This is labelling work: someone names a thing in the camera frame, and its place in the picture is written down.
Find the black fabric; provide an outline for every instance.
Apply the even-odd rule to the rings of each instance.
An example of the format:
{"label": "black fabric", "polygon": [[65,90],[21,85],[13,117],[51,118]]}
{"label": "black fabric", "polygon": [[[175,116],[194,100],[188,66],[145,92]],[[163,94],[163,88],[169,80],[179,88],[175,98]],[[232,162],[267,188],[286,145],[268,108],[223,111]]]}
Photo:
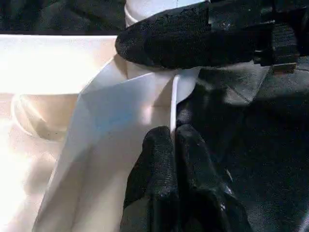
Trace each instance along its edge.
{"label": "black fabric", "polygon": [[266,30],[260,9],[259,0],[234,0],[165,10],[120,33],[116,49],[128,61],[170,69],[249,62]]}
{"label": "black fabric", "polygon": [[[226,90],[197,84],[178,105],[178,127],[191,124],[209,151],[220,154],[213,160],[220,173],[231,176],[254,232],[309,231],[306,60],[292,74],[268,72],[250,104],[227,103]],[[211,83],[207,74],[200,78]]]}
{"label": "black fabric", "polygon": [[176,151],[167,127],[147,133],[128,177],[121,231],[251,232],[199,133],[183,125],[175,136]]}
{"label": "black fabric", "polygon": [[168,127],[147,133],[126,189],[122,232],[179,231],[179,196]]}
{"label": "black fabric", "polygon": [[125,0],[1,0],[0,33],[114,35],[125,28]]}

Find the white surface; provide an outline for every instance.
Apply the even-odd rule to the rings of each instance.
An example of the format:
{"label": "white surface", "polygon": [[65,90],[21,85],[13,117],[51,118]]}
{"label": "white surface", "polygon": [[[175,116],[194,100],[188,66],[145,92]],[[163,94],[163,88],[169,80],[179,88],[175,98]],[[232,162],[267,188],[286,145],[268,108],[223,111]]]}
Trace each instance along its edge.
{"label": "white surface", "polygon": [[174,75],[152,72],[109,87],[101,75],[83,90],[34,231],[118,230],[126,179],[143,138],[170,125]]}
{"label": "white surface", "polygon": [[61,143],[23,133],[10,115],[11,100],[0,93],[0,232],[31,232]]}
{"label": "white surface", "polygon": [[[94,89],[123,82],[127,78],[126,63],[115,56],[97,77],[102,77],[103,81],[96,83],[95,78],[92,85]],[[78,94],[15,95],[11,108],[12,117],[20,129],[29,135],[61,141],[66,134],[77,97]]]}
{"label": "white surface", "polygon": [[116,54],[116,36],[0,35],[0,92],[79,93]]}

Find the black cloth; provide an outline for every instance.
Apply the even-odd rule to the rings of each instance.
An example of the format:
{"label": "black cloth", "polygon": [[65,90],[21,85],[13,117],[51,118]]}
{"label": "black cloth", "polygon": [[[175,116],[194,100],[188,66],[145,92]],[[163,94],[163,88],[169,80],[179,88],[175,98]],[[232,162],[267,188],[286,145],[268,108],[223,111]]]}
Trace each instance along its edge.
{"label": "black cloth", "polygon": [[211,72],[204,71],[178,105],[178,126],[193,125],[219,154],[214,162],[230,174],[254,232],[309,231],[308,70],[308,58],[295,73],[275,76],[270,69],[246,105],[225,102],[227,87],[209,91],[201,83],[212,83]]}
{"label": "black cloth", "polygon": [[[308,58],[280,75],[252,64],[202,70],[177,106],[175,151],[167,128],[146,136],[121,231],[309,231],[308,99]],[[152,203],[154,179],[165,189],[157,202],[173,196],[173,207]]]}
{"label": "black cloth", "polygon": [[115,35],[125,0],[0,0],[0,33]]}
{"label": "black cloth", "polygon": [[116,50],[124,59],[147,66],[204,66],[210,58],[207,19],[205,2],[165,10],[123,31]]}

